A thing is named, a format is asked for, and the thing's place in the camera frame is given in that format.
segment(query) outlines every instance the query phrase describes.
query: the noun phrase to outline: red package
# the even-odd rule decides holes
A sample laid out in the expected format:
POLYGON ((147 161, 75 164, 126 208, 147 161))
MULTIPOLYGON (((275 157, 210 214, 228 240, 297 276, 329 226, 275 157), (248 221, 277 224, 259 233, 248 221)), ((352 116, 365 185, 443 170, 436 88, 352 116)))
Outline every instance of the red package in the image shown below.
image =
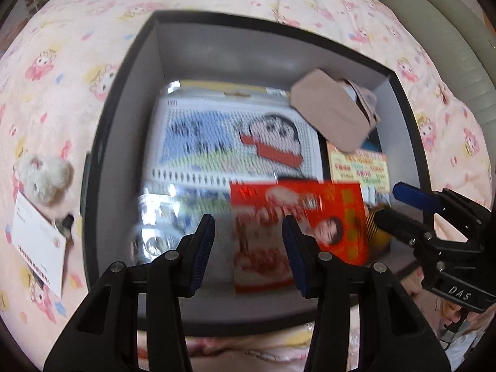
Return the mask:
POLYGON ((282 240, 282 219, 294 215, 305 235, 347 263, 368 259, 360 184, 310 180, 277 184, 232 184, 234 284, 236 292, 291 285, 282 240))

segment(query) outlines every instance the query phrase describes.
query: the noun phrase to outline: white envelope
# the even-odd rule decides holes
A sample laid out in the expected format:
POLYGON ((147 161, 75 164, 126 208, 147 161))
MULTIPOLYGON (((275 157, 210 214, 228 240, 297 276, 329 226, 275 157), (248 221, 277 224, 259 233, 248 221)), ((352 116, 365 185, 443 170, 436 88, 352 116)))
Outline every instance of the white envelope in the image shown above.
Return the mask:
POLYGON ((11 236, 12 244, 36 275, 61 298, 67 241, 21 192, 15 202, 11 236))

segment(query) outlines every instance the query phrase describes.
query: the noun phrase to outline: white plush toy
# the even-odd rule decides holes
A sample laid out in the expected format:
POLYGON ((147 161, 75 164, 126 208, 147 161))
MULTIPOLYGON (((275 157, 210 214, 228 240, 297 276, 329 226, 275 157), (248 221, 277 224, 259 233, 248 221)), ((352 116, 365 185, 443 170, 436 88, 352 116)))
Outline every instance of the white plush toy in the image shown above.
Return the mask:
POLYGON ((59 157, 25 154, 19 159, 16 172, 24 185, 26 197, 33 202, 49 205, 57 190, 68 185, 71 166, 59 157))

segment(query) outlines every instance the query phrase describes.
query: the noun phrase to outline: bed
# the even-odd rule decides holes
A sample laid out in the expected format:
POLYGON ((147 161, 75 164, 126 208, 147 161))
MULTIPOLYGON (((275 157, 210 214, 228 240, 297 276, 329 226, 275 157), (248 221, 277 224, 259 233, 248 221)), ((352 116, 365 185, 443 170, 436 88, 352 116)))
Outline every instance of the bed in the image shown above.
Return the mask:
MULTIPOLYGON (((395 70, 417 121, 432 189, 449 187, 490 206, 490 163, 480 126, 443 83, 420 44, 377 0, 51 0, 0 60, 0 224, 5 231, 0 240, 0 315, 39 368, 87 293, 82 221, 76 217, 63 299, 50 292, 37 296, 31 272, 11 245, 14 202, 23 189, 16 178, 16 161, 25 152, 70 161, 70 188, 53 206, 40 210, 49 218, 79 214, 84 159, 113 75, 143 23, 160 9, 218 11, 280 22, 333 39, 395 70)), ((436 230, 443 238, 460 239, 446 224, 437 222, 436 230)), ((294 360, 294 370, 301 370, 297 360, 306 356, 309 334, 304 326, 244 344, 192 340, 190 348, 261 351, 294 344, 272 355, 294 360)))

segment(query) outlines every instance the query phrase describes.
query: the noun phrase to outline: fabric pouch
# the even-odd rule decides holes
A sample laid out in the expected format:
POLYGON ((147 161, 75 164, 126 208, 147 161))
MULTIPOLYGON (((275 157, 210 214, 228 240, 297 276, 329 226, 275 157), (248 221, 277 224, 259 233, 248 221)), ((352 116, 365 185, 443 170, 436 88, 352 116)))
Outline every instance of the fabric pouch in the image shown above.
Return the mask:
POLYGON ((291 106, 342 152, 358 149, 380 121, 371 91, 350 80, 334 81, 319 69, 292 86, 291 106))

